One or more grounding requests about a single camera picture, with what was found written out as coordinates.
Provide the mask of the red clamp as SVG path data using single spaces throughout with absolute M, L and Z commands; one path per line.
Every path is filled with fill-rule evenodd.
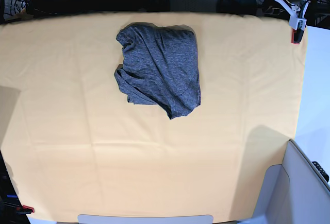
M 28 215 L 28 214 L 32 214 L 35 212 L 35 209 L 29 206 L 17 206 L 16 207 L 16 213 L 20 214 L 20 215 Z
M 292 44 L 300 44 L 302 41 L 303 35 L 305 30 L 297 29 L 292 30 L 292 36 L 291 36 L 291 43 Z

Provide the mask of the black remote control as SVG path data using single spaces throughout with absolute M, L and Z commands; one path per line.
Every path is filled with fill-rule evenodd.
M 323 169 L 323 167 L 317 161 L 312 161 L 312 164 L 319 171 L 319 173 L 323 176 L 325 181 L 327 183 L 329 183 L 329 175 L 326 173 L 326 171 Z

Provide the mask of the dark round stool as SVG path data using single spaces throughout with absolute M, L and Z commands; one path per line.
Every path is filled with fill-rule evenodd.
M 217 0 L 216 12 L 235 15 L 256 15 L 257 0 Z

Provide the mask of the red clamp left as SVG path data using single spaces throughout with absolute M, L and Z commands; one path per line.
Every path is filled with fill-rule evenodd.
M 35 209 L 29 206 L 17 206 L 16 207 L 16 213 L 20 214 L 20 215 L 28 215 L 28 214 L 32 214 L 35 212 Z

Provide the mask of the grey long-sleeve T-shirt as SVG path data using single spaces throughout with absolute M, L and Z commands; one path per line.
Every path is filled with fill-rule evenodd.
M 201 104 L 195 33 L 181 27 L 135 23 L 120 30 L 123 63 L 114 77 L 127 101 L 158 105 L 169 119 L 189 115 Z

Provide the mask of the white box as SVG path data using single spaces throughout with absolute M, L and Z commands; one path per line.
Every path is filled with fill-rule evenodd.
M 267 169 L 251 223 L 329 223 L 329 185 L 295 141 Z

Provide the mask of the red clamp right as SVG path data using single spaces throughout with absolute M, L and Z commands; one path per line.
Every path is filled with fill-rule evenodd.
M 291 36 L 291 43 L 292 44 L 300 44 L 302 41 L 303 35 L 305 30 L 297 29 L 292 30 L 292 36 Z

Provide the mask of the yellow table cloth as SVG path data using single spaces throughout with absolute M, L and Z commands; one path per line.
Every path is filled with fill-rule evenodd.
M 197 38 L 201 105 L 169 119 L 119 91 L 118 32 L 181 25 Z M 1 153 L 34 218 L 252 216 L 282 162 L 308 36 L 286 21 L 202 13 L 97 13 L 1 26 Z

